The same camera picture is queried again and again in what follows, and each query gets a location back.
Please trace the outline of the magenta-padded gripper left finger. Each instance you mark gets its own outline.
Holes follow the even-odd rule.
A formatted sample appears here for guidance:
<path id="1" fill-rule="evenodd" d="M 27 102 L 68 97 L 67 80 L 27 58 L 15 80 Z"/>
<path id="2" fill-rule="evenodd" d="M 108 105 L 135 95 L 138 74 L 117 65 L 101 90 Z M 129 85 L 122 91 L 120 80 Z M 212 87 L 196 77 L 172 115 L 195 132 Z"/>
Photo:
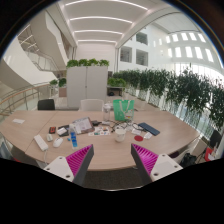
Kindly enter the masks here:
<path id="1" fill-rule="evenodd" d="M 94 147 L 90 144 L 67 157 L 58 156 L 44 170 L 81 186 L 93 155 Z"/>

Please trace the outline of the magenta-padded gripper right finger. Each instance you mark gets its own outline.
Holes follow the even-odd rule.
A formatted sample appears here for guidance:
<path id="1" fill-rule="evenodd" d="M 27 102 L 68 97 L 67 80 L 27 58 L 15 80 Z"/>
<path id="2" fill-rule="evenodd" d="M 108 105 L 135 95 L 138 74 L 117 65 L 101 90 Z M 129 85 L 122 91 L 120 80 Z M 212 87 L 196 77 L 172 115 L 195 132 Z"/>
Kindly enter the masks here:
<path id="1" fill-rule="evenodd" d="M 182 167 L 167 154 L 157 155 L 137 144 L 131 145 L 131 154 L 144 185 L 182 169 Z"/>

